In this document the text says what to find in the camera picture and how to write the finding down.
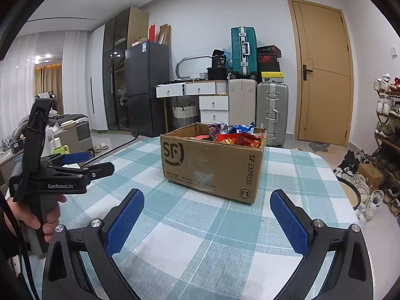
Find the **person's left hand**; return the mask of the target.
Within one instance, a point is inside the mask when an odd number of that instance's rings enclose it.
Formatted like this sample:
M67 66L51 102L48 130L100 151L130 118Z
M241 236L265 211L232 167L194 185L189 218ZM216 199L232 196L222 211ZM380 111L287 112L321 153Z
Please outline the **person's left hand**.
M45 224L42 225L37 217L31 212L30 208L21 202L14 202L13 198L8 198L7 203L18 222L24 223L26 226L38 230L44 233L44 240L49 243L52 240L52 235L56 226L59 224L60 218L60 205L59 203L65 203L67 198L65 195L59 194L55 206L47 214Z

